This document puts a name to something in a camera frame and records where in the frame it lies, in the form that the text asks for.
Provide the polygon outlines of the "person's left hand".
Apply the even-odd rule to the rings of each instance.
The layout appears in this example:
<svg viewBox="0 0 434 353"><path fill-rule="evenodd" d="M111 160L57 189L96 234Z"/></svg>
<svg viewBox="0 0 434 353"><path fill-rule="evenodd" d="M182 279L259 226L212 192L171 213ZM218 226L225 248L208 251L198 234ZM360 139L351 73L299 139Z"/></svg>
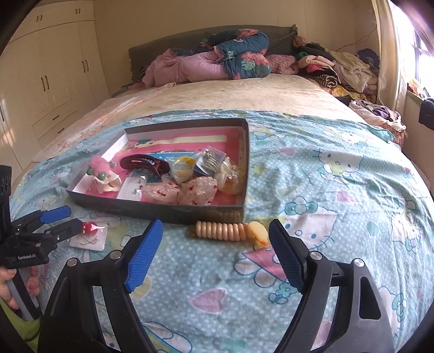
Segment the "person's left hand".
<svg viewBox="0 0 434 353"><path fill-rule="evenodd" d="M37 296L40 292L40 282L39 282L39 271L37 266L32 266L29 269L30 277L27 280L27 291L30 296ZM16 300L12 297L12 294L7 286L7 282L12 280L17 274L16 269L6 269L1 266L0 277L1 277L1 299L6 303L6 305L12 310L18 310L18 304Z"/></svg>

